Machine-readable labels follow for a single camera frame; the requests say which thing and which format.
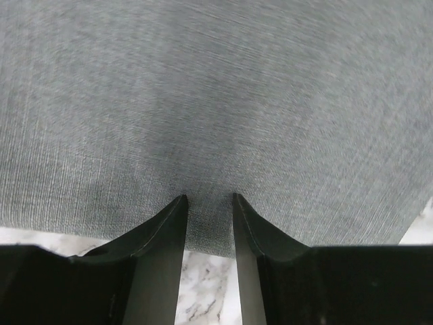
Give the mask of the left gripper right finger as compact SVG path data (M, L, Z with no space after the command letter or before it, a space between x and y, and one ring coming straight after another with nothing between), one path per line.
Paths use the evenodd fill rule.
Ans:
M299 324L296 259L309 247L261 217L234 193L233 233L244 324Z

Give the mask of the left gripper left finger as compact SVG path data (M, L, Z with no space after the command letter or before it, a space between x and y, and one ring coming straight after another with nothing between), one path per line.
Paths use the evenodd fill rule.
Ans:
M120 237L99 246L85 261L118 266L124 277L113 305L114 324L173 324L188 217L186 195Z

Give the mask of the grey cloth napkin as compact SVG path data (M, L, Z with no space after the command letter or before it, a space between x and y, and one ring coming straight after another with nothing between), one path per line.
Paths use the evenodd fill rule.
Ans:
M393 244L432 196L431 1L2 1L1 224L115 238L186 195L309 245Z

